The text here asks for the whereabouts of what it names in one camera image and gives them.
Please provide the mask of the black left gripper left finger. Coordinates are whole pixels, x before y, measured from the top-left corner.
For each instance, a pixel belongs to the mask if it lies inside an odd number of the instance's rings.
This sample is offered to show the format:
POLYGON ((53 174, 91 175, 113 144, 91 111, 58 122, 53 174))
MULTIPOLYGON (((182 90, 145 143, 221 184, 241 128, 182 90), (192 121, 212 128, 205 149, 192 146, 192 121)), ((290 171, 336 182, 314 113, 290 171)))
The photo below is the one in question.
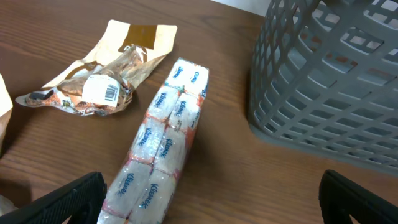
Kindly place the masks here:
POLYGON ((96 224, 106 196, 100 172, 90 172, 1 216, 1 224, 96 224))

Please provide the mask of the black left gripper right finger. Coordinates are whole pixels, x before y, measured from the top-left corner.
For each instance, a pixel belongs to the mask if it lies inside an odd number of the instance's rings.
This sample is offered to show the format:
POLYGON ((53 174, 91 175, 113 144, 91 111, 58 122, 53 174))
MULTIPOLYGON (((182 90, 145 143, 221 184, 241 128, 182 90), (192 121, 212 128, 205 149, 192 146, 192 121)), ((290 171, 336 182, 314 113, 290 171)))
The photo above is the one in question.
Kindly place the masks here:
POLYGON ((322 176, 318 199, 324 224, 397 224, 397 207, 334 170, 322 176))

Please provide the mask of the Kleenex tissue multipack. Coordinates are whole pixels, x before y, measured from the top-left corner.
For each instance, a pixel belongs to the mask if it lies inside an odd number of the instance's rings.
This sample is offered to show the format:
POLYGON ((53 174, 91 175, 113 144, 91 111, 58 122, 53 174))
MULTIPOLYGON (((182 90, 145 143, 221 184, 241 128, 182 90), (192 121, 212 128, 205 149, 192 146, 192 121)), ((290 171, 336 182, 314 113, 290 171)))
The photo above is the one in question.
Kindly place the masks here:
POLYGON ((162 223, 192 146, 209 69, 179 58, 150 103, 97 222, 162 223))

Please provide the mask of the brown cookie snack pouch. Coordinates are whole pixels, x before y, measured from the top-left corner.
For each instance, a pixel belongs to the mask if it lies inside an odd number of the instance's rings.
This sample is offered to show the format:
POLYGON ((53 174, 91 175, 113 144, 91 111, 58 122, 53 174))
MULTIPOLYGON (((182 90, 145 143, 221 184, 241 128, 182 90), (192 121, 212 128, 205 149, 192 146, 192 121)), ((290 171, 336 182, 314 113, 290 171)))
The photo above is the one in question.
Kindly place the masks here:
POLYGON ((136 88, 170 53, 176 25, 134 25, 110 20, 102 38, 41 89, 16 98, 20 105, 51 106, 79 116, 125 109, 136 88))

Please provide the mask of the cream paper snack pouch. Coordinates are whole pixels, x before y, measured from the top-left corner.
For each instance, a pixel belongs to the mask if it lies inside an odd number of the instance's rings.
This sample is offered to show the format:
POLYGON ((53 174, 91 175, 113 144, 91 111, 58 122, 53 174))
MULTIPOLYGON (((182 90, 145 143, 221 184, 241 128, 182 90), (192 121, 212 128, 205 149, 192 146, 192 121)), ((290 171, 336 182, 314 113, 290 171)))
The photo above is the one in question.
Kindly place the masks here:
POLYGON ((11 118, 11 113, 12 113, 12 100, 11 97, 7 91, 6 84, 4 82, 3 77, 0 77, 0 116, 1 116, 1 125, 0 125, 0 132, 1 132, 1 148, 4 142, 4 137, 6 135, 6 129, 7 125, 9 123, 9 120, 11 118))

